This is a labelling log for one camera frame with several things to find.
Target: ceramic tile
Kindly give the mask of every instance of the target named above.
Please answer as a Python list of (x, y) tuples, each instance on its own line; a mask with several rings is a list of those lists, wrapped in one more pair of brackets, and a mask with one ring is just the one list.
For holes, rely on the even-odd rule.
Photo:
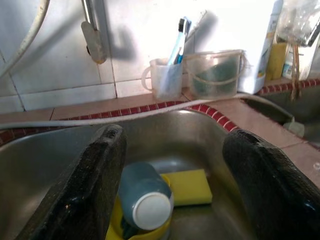
[(0, 114), (23, 112), (24, 108), (17, 95), (0, 97)]
[[(2, 52), (0, 50), (0, 68), (4, 65)], [(0, 97), (17, 95), (14, 83), (9, 74), (0, 78)]]
[[(6, 7), (0, 7), (0, 16), (4, 23), (9, 24), (0, 24), (0, 32), (7, 33), (1, 34), (0, 45), (4, 59), (8, 60), (29, 30), (39, 1), (32, 1), (27, 5), (23, 0), (4, 1), (1, 4)], [(97, 64), (92, 61), (86, 49), (87, 44), (81, 30), (84, 20), (81, 1), (50, 2), (39, 33), (11, 71), (20, 94), (101, 83)], [(110, 61), (106, 65), (111, 69)], [(108, 76), (103, 78), (103, 82), (112, 82)]]
[[(185, 97), (180, 97), (180, 101), (186, 101)], [(104, 101), (84, 103), (78, 105), (56, 107), (52, 114), (52, 120), (66, 119), (77, 116), (84, 116), (96, 113), (109, 112), (119, 109), (127, 109), (144, 105), (156, 104), (161, 101), (154, 99), (151, 93), (137, 96), (115, 98)]]
[[(151, 89), (151, 79), (147, 78), (146, 86)], [(149, 94), (150, 91), (145, 89), (141, 80), (130, 80), (130, 81), (121, 81), (115, 83), (116, 94), (118, 98), (124, 98), (129, 96)]]
[(300, 143), (282, 149), (297, 168), (320, 188), (320, 151), (307, 143)]
[(279, 148), (304, 142), (303, 139), (253, 110), (240, 99), (215, 101), (209, 105), (231, 119), (238, 127), (257, 134)]
[(107, 59), (103, 64), (98, 65), (100, 80), (102, 84), (109, 84), (114, 82), (114, 73), (112, 68), (112, 57), (110, 53), (109, 33), (107, 26), (107, 16), (105, 10), (105, 1), (92, 1), (94, 15), (96, 17), (97, 28), (100, 31), (103, 48), (106, 52)]
[[(150, 60), (168, 58), (179, 18), (192, 18), (200, 9), (194, 0), (108, 0), (105, 5), (116, 82), (140, 79)], [(191, 41), (186, 52), (193, 48)]]
[(96, 102), (115, 97), (116, 92), (113, 83), (21, 95), (27, 111)]
[(0, 124), (29, 121), (48, 121), (50, 120), (53, 110), (53, 108), (48, 108), (34, 111), (0, 114)]

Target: toothbrush holder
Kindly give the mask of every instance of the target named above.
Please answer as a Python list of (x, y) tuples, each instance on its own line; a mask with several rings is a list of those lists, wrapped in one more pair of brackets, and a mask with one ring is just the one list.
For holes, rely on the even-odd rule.
[[(181, 96), (183, 65), (167, 65), (167, 58), (157, 58), (150, 61), (141, 76), (142, 86), (151, 91), (158, 100), (168, 101), (176, 100)], [(146, 77), (151, 73), (151, 85), (149, 88), (146, 84)]]

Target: sink basin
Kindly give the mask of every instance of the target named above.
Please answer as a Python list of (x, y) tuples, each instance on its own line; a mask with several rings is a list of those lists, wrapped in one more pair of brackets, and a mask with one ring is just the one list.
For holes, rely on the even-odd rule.
[[(177, 110), (117, 124), (127, 134), (125, 164), (146, 161), (160, 174), (205, 170), (212, 204), (175, 208), (172, 239), (256, 239), (222, 156), (227, 132), (214, 120), (199, 112)], [(0, 147), (0, 239), (17, 236), (59, 174), (100, 127), (39, 133)]]
[[(302, 95), (295, 101), (290, 100), (291, 92), (279, 92), (262, 96), (291, 113), (295, 121), (304, 124), (304, 139), (320, 147), (320, 86), (303, 88)], [(247, 104), (283, 125), (290, 120), (286, 115), (272, 106), (254, 100), (246, 100)]]

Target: plastic container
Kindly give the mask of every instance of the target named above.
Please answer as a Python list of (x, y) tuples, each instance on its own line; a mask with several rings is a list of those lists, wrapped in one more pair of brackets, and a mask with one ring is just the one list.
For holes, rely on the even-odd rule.
[[(170, 187), (170, 180), (165, 174), (162, 175), (163, 180)], [(121, 228), (121, 220), (123, 217), (123, 210), (119, 197), (115, 198), (110, 224), (106, 233), (105, 240), (123, 240), (123, 229)], [(129, 240), (159, 240), (170, 229), (171, 217), (159, 228), (152, 231), (140, 231), (137, 235), (132, 236)]]
[(204, 52), (186, 56), (191, 93), (200, 99), (223, 99), (237, 93), (242, 50)]
[(146, 162), (131, 163), (123, 168), (118, 195), (123, 216), (133, 227), (154, 230), (172, 214), (170, 187)]
[[(167, 65), (167, 58), (157, 58), (150, 61), (141, 76), (142, 86), (153, 92), (156, 99), (175, 100), (181, 96), (183, 65)], [(146, 77), (151, 72), (152, 88), (147, 87)]]

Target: faucet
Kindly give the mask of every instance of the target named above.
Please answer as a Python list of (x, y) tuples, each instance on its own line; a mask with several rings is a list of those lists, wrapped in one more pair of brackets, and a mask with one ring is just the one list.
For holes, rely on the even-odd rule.
[(81, 23), (81, 29), (87, 44), (87, 50), (95, 63), (103, 64), (107, 60), (107, 53), (97, 27), (92, 0), (82, 0), (82, 7), (85, 21)]

